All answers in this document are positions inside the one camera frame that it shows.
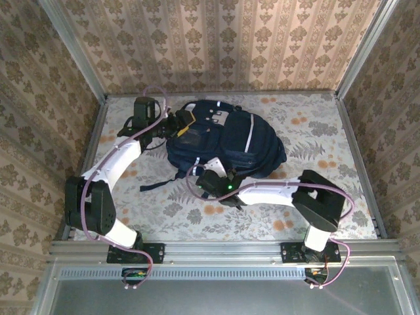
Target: navy blue backpack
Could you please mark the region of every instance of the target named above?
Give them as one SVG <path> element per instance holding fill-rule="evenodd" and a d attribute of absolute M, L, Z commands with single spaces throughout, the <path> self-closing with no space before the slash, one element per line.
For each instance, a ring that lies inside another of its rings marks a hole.
<path fill-rule="evenodd" d="M 180 137 L 170 138 L 166 149 L 169 162 L 178 169 L 175 179 L 183 179 L 194 164 L 206 164 L 218 157 L 226 171 L 256 179 L 267 177 L 286 162 L 283 142 L 260 116 L 216 100 L 196 100 L 182 109 L 191 111 L 196 121 Z M 203 169 L 194 169 L 201 175 Z M 168 183 L 141 186 L 147 191 Z"/>

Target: backpack strap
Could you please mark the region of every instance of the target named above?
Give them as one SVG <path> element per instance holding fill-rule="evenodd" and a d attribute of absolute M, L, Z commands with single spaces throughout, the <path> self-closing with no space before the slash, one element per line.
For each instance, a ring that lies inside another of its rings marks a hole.
<path fill-rule="evenodd" d="M 174 179 L 165 180 L 164 182 L 157 182 L 152 185 L 142 185 L 140 186 L 140 192 L 148 192 L 149 190 L 153 190 L 157 187 L 166 185 L 168 182 L 173 182 L 177 179 L 182 179 L 184 177 L 185 177 L 184 172 L 178 170 L 178 172 L 175 174 Z"/>

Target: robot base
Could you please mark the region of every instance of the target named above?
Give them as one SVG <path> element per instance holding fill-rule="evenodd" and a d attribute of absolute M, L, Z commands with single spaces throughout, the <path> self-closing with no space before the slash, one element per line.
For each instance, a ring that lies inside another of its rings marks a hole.
<path fill-rule="evenodd" d="M 341 262 L 339 246 L 333 242 L 328 242 L 323 251 L 309 249 L 301 241 L 281 243 L 280 247 L 284 264 L 325 263 L 326 257 L 329 263 Z"/>
<path fill-rule="evenodd" d="M 154 264 L 162 264 L 165 257 L 164 243 L 143 243 L 142 234 L 137 232 L 137 238 L 133 249 L 147 252 Z M 122 251 L 116 247 L 110 246 L 108 256 L 106 257 L 108 264 L 147 264 L 147 258 L 137 253 Z"/>

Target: black mounting bracket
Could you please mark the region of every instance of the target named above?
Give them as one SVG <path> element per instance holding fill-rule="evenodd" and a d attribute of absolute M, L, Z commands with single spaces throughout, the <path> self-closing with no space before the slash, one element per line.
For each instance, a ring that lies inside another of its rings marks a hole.
<path fill-rule="evenodd" d="M 162 264 L 165 258 L 165 244 L 164 243 L 143 243 L 142 234 L 137 232 L 137 239 L 133 249 L 145 251 L 149 254 L 154 264 Z M 130 253 L 122 251 L 114 246 L 109 246 L 108 256 L 106 257 L 108 264 L 147 264 L 147 258 L 138 253 Z"/>
<path fill-rule="evenodd" d="M 323 251 L 309 249 L 301 241 L 281 243 L 280 249 L 284 264 L 325 263 L 326 257 L 329 263 L 341 262 L 339 246 L 332 241 L 327 242 Z"/>
<path fill-rule="evenodd" d="M 83 177 L 69 177 L 66 181 L 66 197 L 64 214 L 66 224 L 82 230 L 80 202 L 86 180 Z M 116 209 L 112 200 L 110 188 L 106 182 L 100 180 L 92 182 L 87 190 L 85 201 L 86 225 L 89 231 L 106 235 L 116 221 Z"/>

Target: floral wallpaper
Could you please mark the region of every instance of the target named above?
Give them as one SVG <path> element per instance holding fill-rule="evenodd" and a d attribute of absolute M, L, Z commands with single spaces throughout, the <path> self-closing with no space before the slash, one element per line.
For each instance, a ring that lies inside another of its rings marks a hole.
<path fill-rule="evenodd" d="M 420 295 L 420 1 L 401 0 L 345 104 L 390 237 Z"/>
<path fill-rule="evenodd" d="M 108 94 L 334 90 L 380 0 L 59 0 Z"/>
<path fill-rule="evenodd" d="M 340 115 L 332 94 L 233 94 L 208 96 L 258 114 L 273 126 L 285 145 L 287 162 L 269 178 L 293 179 L 313 169 L 348 192 L 354 212 L 340 221 L 340 239 L 376 238 L 364 192 L 354 166 Z M 194 96 L 170 96 L 173 111 Z M 133 114 L 135 97 L 110 97 L 106 122 L 96 153 L 99 160 L 112 146 L 117 132 Z M 153 147 L 162 142 L 155 139 Z M 257 204 L 236 208 L 196 199 L 184 179 L 149 192 L 140 185 L 173 179 L 177 170 L 168 162 L 164 146 L 145 151 L 122 174 L 113 191 L 117 217 L 151 241 L 299 240 L 308 223 L 292 207 Z M 77 240 L 85 239 L 77 231 Z"/>
<path fill-rule="evenodd" d="M 0 314 L 29 314 L 98 108 L 36 1 L 0 2 Z"/>

